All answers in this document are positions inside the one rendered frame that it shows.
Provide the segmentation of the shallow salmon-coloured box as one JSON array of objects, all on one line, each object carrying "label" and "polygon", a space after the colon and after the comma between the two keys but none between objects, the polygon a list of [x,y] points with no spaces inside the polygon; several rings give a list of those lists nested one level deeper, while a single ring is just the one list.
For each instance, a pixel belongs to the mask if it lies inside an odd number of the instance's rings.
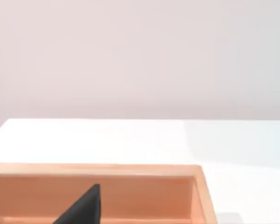
[{"label": "shallow salmon-coloured box", "polygon": [[52,224],[94,184],[101,224],[218,224],[199,165],[0,163],[0,224]]}]

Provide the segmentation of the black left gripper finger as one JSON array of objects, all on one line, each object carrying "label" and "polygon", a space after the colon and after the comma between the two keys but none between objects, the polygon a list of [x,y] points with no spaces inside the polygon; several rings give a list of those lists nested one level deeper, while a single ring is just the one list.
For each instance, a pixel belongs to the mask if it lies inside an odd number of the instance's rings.
[{"label": "black left gripper finger", "polygon": [[52,224],[100,224],[100,185],[94,184]]}]

